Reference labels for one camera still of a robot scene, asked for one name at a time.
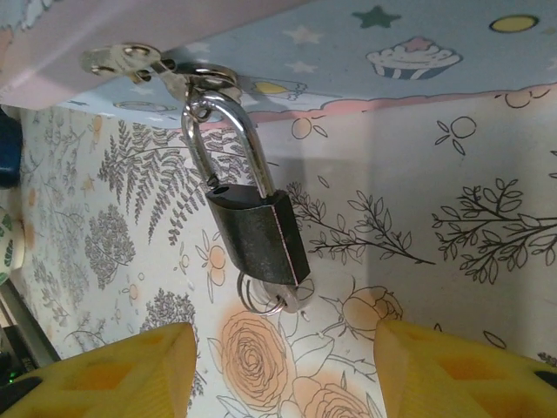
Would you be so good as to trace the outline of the dark blue round object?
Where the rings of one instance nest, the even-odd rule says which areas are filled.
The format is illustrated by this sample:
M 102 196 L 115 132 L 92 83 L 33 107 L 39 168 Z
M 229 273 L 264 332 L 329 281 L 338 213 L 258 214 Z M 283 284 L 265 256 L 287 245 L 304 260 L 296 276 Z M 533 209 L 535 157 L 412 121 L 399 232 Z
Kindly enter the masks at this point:
M 19 184 L 22 148 L 21 124 L 0 109 L 0 189 Z

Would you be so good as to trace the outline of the silver box hasp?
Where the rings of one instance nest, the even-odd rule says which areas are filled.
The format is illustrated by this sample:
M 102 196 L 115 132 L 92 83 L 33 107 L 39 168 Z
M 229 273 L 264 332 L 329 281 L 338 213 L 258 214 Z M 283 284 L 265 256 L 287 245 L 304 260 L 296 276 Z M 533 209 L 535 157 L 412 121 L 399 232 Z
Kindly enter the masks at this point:
M 242 96 L 238 75 L 234 71 L 216 64 L 179 63 L 147 44 L 113 44 L 84 51 L 79 63 L 90 74 L 103 78 L 127 77 L 134 84 L 159 78 L 178 101 L 185 99 L 190 86 L 200 92 L 225 94 L 236 102 Z

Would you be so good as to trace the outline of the green leaf tape roll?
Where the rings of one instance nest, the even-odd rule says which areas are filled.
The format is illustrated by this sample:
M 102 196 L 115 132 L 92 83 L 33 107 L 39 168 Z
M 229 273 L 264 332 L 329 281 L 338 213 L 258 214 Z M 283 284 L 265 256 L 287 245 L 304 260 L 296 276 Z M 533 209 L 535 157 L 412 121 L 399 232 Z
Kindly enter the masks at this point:
M 23 266 L 24 253 L 23 223 L 0 206 L 0 286 Z

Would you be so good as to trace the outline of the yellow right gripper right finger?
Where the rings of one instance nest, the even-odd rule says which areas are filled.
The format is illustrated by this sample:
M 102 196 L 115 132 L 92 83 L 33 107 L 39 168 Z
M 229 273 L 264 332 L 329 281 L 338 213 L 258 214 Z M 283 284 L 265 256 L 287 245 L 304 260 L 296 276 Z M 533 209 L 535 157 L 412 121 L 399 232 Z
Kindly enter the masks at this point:
M 376 328 L 387 418 L 557 418 L 557 368 L 401 320 Z

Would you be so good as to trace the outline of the dark grey padlock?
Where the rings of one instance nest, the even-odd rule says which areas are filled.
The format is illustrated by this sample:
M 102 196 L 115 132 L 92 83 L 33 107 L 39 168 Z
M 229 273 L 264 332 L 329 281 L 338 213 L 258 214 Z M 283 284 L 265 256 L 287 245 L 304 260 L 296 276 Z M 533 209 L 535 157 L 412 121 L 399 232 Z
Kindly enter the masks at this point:
M 254 185 L 222 182 L 213 169 L 200 125 L 213 112 L 227 119 L 243 146 Z M 185 93 L 182 131 L 192 161 L 208 186 L 205 198 L 234 266 L 275 285 L 297 286 L 310 266 L 289 195 L 275 187 L 264 152 L 247 113 L 217 91 Z

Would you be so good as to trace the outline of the blue and pink cartoon box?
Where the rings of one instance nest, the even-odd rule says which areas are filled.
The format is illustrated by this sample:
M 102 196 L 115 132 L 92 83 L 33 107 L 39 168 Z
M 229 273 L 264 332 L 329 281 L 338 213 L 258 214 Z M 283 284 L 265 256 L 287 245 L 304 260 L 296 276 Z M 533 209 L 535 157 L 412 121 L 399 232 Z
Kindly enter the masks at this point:
M 178 126 L 159 78 L 81 68 L 127 43 L 234 71 L 259 122 L 557 86 L 557 0 L 0 0 L 0 104 Z

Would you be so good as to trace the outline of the aluminium side rail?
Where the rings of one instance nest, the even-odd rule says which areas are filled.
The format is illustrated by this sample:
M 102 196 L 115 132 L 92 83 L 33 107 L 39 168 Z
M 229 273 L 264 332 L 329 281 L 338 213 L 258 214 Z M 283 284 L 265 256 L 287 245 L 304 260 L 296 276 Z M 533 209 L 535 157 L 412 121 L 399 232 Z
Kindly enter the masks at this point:
M 60 361 L 56 349 L 10 280 L 0 286 L 0 313 L 8 321 L 1 335 L 7 338 L 8 350 L 25 371 Z

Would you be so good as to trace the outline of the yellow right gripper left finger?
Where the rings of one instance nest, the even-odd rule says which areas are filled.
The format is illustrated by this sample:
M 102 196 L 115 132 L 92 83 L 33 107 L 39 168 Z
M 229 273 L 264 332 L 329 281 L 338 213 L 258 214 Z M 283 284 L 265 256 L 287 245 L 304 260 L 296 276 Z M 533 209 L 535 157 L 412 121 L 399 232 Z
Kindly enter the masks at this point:
M 0 387 L 0 418 L 186 418 L 196 360 L 191 324 L 154 328 Z

